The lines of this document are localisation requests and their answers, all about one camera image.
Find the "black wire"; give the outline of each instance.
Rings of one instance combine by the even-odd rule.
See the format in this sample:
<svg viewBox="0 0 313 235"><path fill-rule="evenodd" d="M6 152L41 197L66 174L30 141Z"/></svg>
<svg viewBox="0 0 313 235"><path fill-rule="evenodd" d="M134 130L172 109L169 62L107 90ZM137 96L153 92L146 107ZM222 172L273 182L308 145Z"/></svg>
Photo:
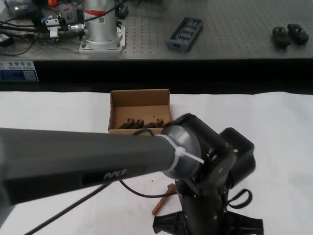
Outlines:
<svg viewBox="0 0 313 235"><path fill-rule="evenodd" d="M122 0L118 5L116 5L115 7L111 8L110 10L106 11L105 13L103 13L103 14L101 14L101 15L99 15L99 16L95 16L95 17L86 19L86 20L84 20L84 22L93 21L93 20L95 20L95 19L98 19L98 18L100 18L100 17L103 17L103 16L105 16L106 14L108 14L108 13L114 11L116 8L119 8L119 7L120 7L122 4L124 4L126 1L127 1L127 0Z"/></svg>
<svg viewBox="0 0 313 235"><path fill-rule="evenodd" d="M58 16L58 19L62 18L61 15L57 11L55 11L55 10L49 8L49 7L43 6L43 9L55 13Z"/></svg>
<svg viewBox="0 0 313 235"><path fill-rule="evenodd" d="M150 130L150 129L141 129L141 130L138 130L136 132L133 133L134 136L138 136L142 133L145 133L145 132L149 132L150 135L154 136L154 133ZM145 197L145 198L160 198L160 197L168 197L168 196L171 196L171 195L174 195L174 194L177 194L177 192L172 192L172 193L166 193L166 194L161 194L161 195L146 195L146 194L142 194L140 192L137 192L135 190L133 190L132 188L130 188L127 184L124 183L124 181L120 180L119 181L122 186L124 186L127 190L129 190L130 192L140 196L140 197Z"/></svg>
<svg viewBox="0 0 313 235"><path fill-rule="evenodd" d="M114 11L116 8L119 8L122 4L124 4L127 0L122 0L118 5L116 5L115 7L111 8L110 10L104 12L103 14L99 15L99 16L95 16L95 17L92 17L92 18L89 18L89 19L86 19L86 20L83 20L81 22L76 22L76 23L69 23L69 24L53 24L53 25L49 25L49 27L58 27L58 26L65 26L65 25L74 25L74 24L79 24L79 23L85 23L85 22L88 22L88 21L93 21L95 19L98 19L100 17L103 17L105 16L106 14Z"/></svg>
<svg viewBox="0 0 313 235"><path fill-rule="evenodd" d="M33 39L33 41L31 42L31 44L29 45L29 47L28 47L25 51L20 52L20 53L16 53L16 54L9 54L9 53L2 53L2 52L0 52L0 55L18 56L18 55L23 55L23 54L27 53L27 52L32 48L32 46L35 44L36 40L39 38L39 35L40 35L40 33L37 35L37 38L36 38L36 39Z"/></svg>
<svg viewBox="0 0 313 235"><path fill-rule="evenodd" d="M103 17L105 16L106 14L114 11L116 8L119 8L122 4L124 4L127 0L122 0L118 5L116 5L115 7L111 8L110 10L104 12L103 14L99 15L99 16L95 16L95 17L92 17L92 18L89 18L89 19L86 19L86 20L83 20L81 22L76 22L76 23L69 23L69 24L53 24L53 25L49 25L49 27L58 27L58 26L66 26L66 25L75 25L75 24L79 24L79 23L85 23L85 22L88 22L88 21L93 21L95 19L98 19L100 17ZM2 23L0 25L0 28L2 29L7 29L7 30L15 30L15 31L24 31L24 32L41 32L41 33L48 33L49 31L39 31L38 29L29 29L29 28L22 28L22 26L20 25L17 25L16 24L16 27L8 27L8 26L2 26L4 23Z"/></svg>
<svg viewBox="0 0 313 235"><path fill-rule="evenodd" d="M142 133L149 132L150 135L154 136L154 133L150 129L140 129L133 133L134 136L138 136Z"/></svg>
<svg viewBox="0 0 313 235"><path fill-rule="evenodd" d="M238 205L231 205L230 203L237 200L238 198L240 198L245 192L248 193L248 198L243 202L243 203L240 203ZM253 199L253 194L250 190L244 188L243 190L241 190L240 192L238 192L232 199L228 200L227 201L227 204L233 208L233 209L241 209L241 208L244 208L246 207L247 205L249 205L251 202L252 202L252 199Z"/></svg>
<svg viewBox="0 0 313 235"><path fill-rule="evenodd" d="M48 33L49 30L42 31L36 28L19 28L19 27L10 27L10 26L0 26L1 29L6 29L6 30L13 30L13 31L20 31L20 32L33 32L33 33Z"/></svg>
<svg viewBox="0 0 313 235"><path fill-rule="evenodd" d="M137 192L133 189L131 189L129 186L127 186L127 184L124 183L124 181L120 180L119 181L122 186L124 186L127 190L129 190L130 192L136 194L137 196L140 197L145 197L145 198L160 198L160 197L168 197L168 196L172 196L174 194L177 194L177 192L171 192L171 193L166 193L166 194L160 194L160 195L146 195L146 194L142 194L140 192Z"/></svg>
<svg viewBox="0 0 313 235"><path fill-rule="evenodd" d="M12 19L9 19L9 20L7 20L7 21L0 21L0 25L3 25L3 24L7 24L7 25L10 25L10 26L15 26L15 27L34 27L34 25L33 24L25 24L25 25L20 25L20 24L14 24L14 23L9 23L10 21L13 21L13 20L16 20L16 19L14 19L14 18L12 18Z"/></svg>
<svg viewBox="0 0 313 235"><path fill-rule="evenodd" d="M72 205L70 205L69 207L65 208L63 211L57 213L55 216L51 217L50 219L46 220L44 223L38 225L36 228L32 229L31 231L25 233L24 235L32 235L36 232L38 232L40 229L44 228L45 226L47 226L48 224L52 223L53 221L55 221L56 219L60 218L62 215L66 214L67 212L69 212L70 210L74 209L75 207L77 207L78 205L82 204L83 202L87 201L88 199L90 199L91 197L93 197L94 195L96 195L97 193L101 192L103 189L105 189L108 185L102 185L99 188L97 188L96 190L94 190L93 192L89 193L88 195L86 195L85 197L79 199L77 202L73 203Z"/></svg>

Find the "metal mount base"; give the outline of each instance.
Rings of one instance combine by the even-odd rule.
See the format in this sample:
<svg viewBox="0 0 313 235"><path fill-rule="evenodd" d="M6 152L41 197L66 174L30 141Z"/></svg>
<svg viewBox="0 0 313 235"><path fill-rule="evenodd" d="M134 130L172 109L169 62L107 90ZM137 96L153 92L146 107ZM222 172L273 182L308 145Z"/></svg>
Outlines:
<svg viewBox="0 0 313 235"><path fill-rule="evenodd" d="M117 33L122 34L121 41L110 45L91 44L86 39L82 39L79 46L79 53L121 53L126 45L126 29L125 27L117 27Z"/></svg>
<svg viewBox="0 0 313 235"><path fill-rule="evenodd" d="M187 230L186 216L182 211L157 216L153 222L155 233L164 231L172 235L198 235ZM263 221L227 211L218 234L211 235L263 235Z"/></svg>

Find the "optical table label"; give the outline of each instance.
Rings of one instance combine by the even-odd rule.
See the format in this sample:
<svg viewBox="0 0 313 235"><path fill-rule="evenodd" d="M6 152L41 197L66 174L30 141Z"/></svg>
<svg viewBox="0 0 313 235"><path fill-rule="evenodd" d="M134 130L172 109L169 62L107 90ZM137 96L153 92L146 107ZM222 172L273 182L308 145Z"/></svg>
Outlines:
<svg viewBox="0 0 313 235"><path fill-rule="evenodd" d="M38 81L38 76L32 61L0 61L0 82L16 81Z"/></svg>

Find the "cardboard box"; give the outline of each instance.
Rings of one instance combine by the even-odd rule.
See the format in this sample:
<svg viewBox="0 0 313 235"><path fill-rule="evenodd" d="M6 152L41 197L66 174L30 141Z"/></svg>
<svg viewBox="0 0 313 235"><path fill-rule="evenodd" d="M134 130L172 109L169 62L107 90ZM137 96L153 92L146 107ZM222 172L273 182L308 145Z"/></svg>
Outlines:
<svg viewBox="0 0 313 235"><path fill-rule="evenodd" d="M118 128L128 118L144 120L145 124L162 118L164 123L172 120L170 111L170 92L168 89L159 90L128 90L111 92L111 112L109 133L131 135L140 129ZM151 128L155 134L160 134L162 128Z"/></svg>

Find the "white tablecloth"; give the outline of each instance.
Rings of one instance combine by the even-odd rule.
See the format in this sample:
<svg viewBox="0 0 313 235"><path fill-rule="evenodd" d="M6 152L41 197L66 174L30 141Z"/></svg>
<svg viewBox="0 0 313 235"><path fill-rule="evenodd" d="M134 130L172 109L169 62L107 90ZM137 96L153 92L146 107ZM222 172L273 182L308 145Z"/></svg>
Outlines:
<svg viewBox="0 0 313 235"><path fill-rule="evenodd" d="M0 93L0 127L107 132L109 94ZM313 231L313 96L171 95L177 118L193 113L215 131L234 127L255 144L255 172L236 186L253 192L236 212L264 220L266 235L310 235ZM162 173L126 180L146 194L166 191ZM0 235L22 235L95 187L17 205ZM48 225L37 235L153 235L151 211L159 199L138 197L119 183ZM173 196L161 215L181 209Z"/></svg>

